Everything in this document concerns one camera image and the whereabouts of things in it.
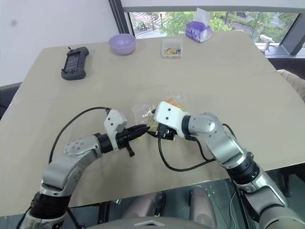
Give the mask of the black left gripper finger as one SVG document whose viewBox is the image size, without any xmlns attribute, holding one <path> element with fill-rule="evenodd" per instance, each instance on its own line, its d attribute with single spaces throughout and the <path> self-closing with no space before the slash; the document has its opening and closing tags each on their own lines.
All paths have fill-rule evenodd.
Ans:
<svg viewBox="0 0 305 229">
<path fill-rule="evenodd" d="M 149 129 L 150 127 L 145 124 L 134 125 L 130 127 L 132 134 L 145 134 Z"/>
<path fill-rule="evenodd" d="M 136 128 L 133 132 L 133 139 L 137 139 L 139 137 L 141 137 L 142 135 L 144 135 L 147 131 L 149 130 L 149 128 Z"/>
</svg>

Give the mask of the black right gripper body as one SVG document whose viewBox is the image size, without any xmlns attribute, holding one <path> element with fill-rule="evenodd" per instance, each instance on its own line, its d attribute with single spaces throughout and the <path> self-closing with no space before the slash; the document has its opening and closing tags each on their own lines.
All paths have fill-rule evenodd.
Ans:
<svg viewBox="0 0 305 229">
<path fill-rule="evenodd" d="M 172 129 L 164 124 L 158 124 L 157 131 L 156 131 L 157 138 L 174 141 L 176 135 L 177 135 L 177 132 L 174 129 Z"/>
</svg>

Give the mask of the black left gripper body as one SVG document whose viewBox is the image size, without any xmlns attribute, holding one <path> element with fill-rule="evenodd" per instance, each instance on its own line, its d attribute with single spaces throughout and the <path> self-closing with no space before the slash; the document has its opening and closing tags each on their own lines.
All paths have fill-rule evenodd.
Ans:
<svg viewBox="0 0 305 229">
<path fill-rule="evenodd" d="M 130 146 L 130 141 L 137 138 L 136 128 L 125 128 L 122 132 L 116 135 L 116 143 L 119 149 L 126 148 L 129 156 L 135 156 L 135 152 Z"/>
</svg>

